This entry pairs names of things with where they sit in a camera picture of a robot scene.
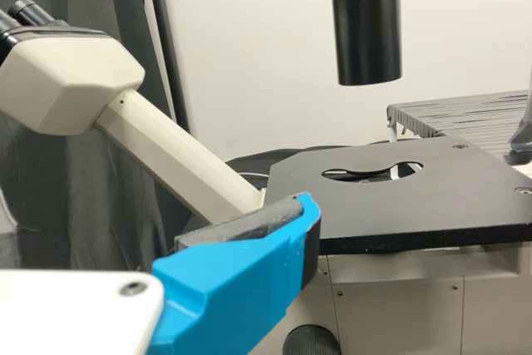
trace dark fabric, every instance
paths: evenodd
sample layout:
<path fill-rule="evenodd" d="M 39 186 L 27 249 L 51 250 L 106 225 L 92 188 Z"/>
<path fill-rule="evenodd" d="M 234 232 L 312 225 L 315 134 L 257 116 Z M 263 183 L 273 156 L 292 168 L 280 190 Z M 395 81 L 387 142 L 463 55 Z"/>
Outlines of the dark fabric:
<path fill-rule="evenodd" d="M 13 1 L 0 0 L 0 7 Z M 142 0 L 36 1 L 55 17 L 121 40 L 146 69 L 141 93 L 168 113 Z M 42 136 L 0 115 L 0 156 L 22 267 L 148 269 L 190 215 L 96 130 Z"/>

